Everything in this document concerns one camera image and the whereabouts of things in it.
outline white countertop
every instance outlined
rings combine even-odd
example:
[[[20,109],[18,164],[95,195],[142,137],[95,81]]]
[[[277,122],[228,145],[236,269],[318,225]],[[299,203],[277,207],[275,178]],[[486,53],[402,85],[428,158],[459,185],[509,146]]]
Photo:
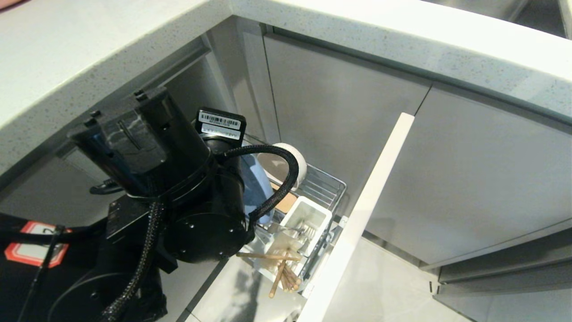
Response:
[[[419,0],[30,0],[0,13],[0,174],[232,14],[572,117],[572,41]]]

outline white container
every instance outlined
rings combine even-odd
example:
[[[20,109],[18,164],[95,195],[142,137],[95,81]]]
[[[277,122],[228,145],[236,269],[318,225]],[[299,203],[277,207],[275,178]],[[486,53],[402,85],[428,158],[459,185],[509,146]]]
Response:
[[[295,238],[303,244],[298,253],[310,256],[331,219],[331,211],[306,197],[299,197],[280,225],[295,229],[292,230],[297,232]]]
[[[298,161],[298,177],[296,178],[296,184],[294,184],[292,187],[292,191],[296,191],[296,189],[298,189],[306,177],[306,171],[308,168],[306,160],[300,151],[298,151],[298,149],[291,146],[290,144],[276,143],[273,144],[273,146],[287,150],[288,152],[292,153],[294,158],[296,158],[296,161]],[[264,172],[266,172],[266,175],[271,180],[278,184],[282,184],[284,182],[284,179],[286,179],[286,176],[288,175],[288,163],[286,160],[284,160],[284,158],[270,153],[260,153],[258,154],[257,158],[260,162],[260,165],[262,165]]]

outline cabinet door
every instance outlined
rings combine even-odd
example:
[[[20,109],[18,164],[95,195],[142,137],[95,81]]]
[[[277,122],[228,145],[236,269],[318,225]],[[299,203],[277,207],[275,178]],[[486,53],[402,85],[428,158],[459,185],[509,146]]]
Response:
[[[436,85],[367,230],[430,268],[570,227],[571,138],[555,121]]]
[[[346,213],[399,115],[414,115],[430,83],[277,35],[265,36],[280,139],[346,182]]]

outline barcode label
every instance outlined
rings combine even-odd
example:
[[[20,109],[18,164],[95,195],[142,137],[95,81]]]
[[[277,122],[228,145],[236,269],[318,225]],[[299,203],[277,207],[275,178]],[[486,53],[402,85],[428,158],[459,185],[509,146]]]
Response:
[[[219,127],[216,125],[210,125],[210,124],[204,124],[203,123],[202,128],[201,128],[201,132],[202,133],[208,133],[208,134],[215,134],[215,135],[223,136],[223,137],[229,138],[229,139],[240,140],[240,131],[225,128],[225,127]]]
[[[219,115],[213,115],[205,112],[200,112],[198,114],[198,120],[203,123],[209,123],[214,125],[220,125],[223,127],[229,127],[234,129],[240,129],[240,121],[229,119],[228,117],[223,117]]]

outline cabinet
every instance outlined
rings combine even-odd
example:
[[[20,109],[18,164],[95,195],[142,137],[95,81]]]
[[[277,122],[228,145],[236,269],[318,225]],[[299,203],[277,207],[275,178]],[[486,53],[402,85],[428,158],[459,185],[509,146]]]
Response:
[[[572,221],[570,128],[435,85],[367,225],[439,266],[563,230]]]
[[[275,34],[264,43],[281,141],[346,182],[349,213],[399,115],[415,114],[430,82]]]

